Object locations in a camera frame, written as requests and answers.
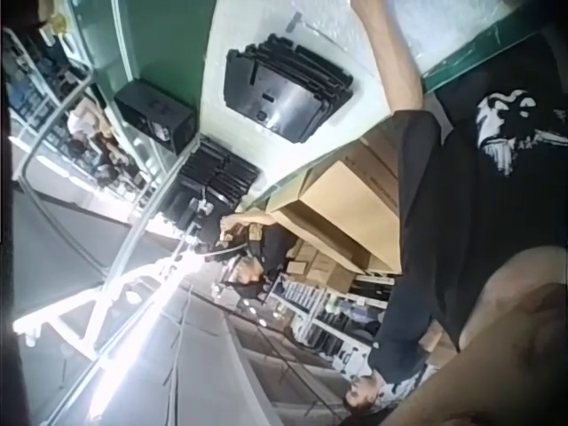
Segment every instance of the stacked black panels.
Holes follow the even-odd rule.
[[[351,98],[353,77],[286,38],[227,54],[226,105],[292,143],[303,143]]]
[[[208,201],[217,201],[234,209],[258,178],[260,170],[206,137],[201,137],[197,151],[179,171],[184,185],[205,188]]]
[[[179,229],[186,229],[196,221],[201,228],[200,239],[214,243],[219,236],[219,220],[234,212],[259,173],[255,166],[201,136],[197,151],[179,171],[161,212]],[[213,205],[213,211],[200,217],[190,211],[189,203],[203,196]]]

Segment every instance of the black clothing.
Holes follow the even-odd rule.
[[[418,341],[432,318],[457,347],[507,260],[566,246],[568,108],[558,67],[535,35],[439,90],[438,114],[391,118],[403,276],[369,356],[388,382],[420,370],[427,354]]]
[[[252,224],[247,233],[250,254],[263,266],[265,275],[271,275],[284,266],[286,254],[297,241],[293,233],[279,224]]]

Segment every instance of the metal pole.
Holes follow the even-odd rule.
[[[122,286],[116,284],[116,279],[122,275],[126,264],[128,263],[130,256],[132,255],[136,244],[144,234],[147,224],[150,218],[154,215],[155,211],[158,209],[162,203],[163,198],[169,191],[171,185],[174,183],[179,170],[187,161],[187,158],[191,155],[193,150],[198,146],[199,139],[196,135],[193,140],[184,148],[179,157],[177,158],[173,167],[168,171],[162,184],[155,190],[150,197],[139,222],[132,226],[124,243],[122,244],[116,259],[114,260],[110,271],[106,277],[103,292],[100,298],[95,303],[93,308],[91,318],[89,320],[89,325],[87,326],[87,331],[85,332],[84,341],[88,344],[94,344],[99,337],[100,329],[103,326],[103,322],[107,315],[108,308],[114,299],[120,295]]]
[[[88,264],[90,264],[97,272],[102,275],[105,274],[104,265],[99,262],[90,252],[87,250],[75,237],[63,226],[57,218],[43,205],[41,199],[37,196],[34,188],[29,184],[26,178],[26,171],[32,158],[36,155],[39,150],[43,140],[47,134],[53,129],[57,120],[71,107],[71,105],[76,102],[85,92],[87,87],[89,87],[94,81],[94,74],[90,73],[87,75],[85,80],[83,80],[73,91],[65,98],[65,100],[55,109],[50,118],[45,122],[43,127],[38,131],[37,136],[32,143],[29,153],[26,153],[24,158],[18,164],[17,169],[13,174],[13,178],[19,180],[20,185],[24,193],[29,196],[31,201],[34,203],[35,207],[40,211],[42,216],[45,218],[47,223],[53,228],[55,233],[59,235],[63,241],[65,241],[69,246]]]

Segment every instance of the stacked items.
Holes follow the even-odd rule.
[[[345,294],[349,292],[355,273],[320,253],[309,242],[299,241],[296,251],[288,255],[293,256],[293,260],[288,262],[286,272],[294,282],[332,288]]]
[[[270,35],[227,54],[226,105],[292,143],[303,143],[352,96],[353,78],[319,55]]]
[[[396,162],[367,144],[353,142],[299,174],[272,195],[266,212],[348,271],[398,274]]]
[[[205,189],[233,209],[259,173],[255,166],[205,137],[201,137],[199,148],[179,171],[183,185]]]
[[[179,229],[196,220],[203,242],[213,243],[219,235],[219,220],[233,213],[242,197],[249,192],[260,171],[240,157],[206,137],[182,166],[161,211]],[[195,201],[205,198],[213,206],[206,217],[197,217]]]

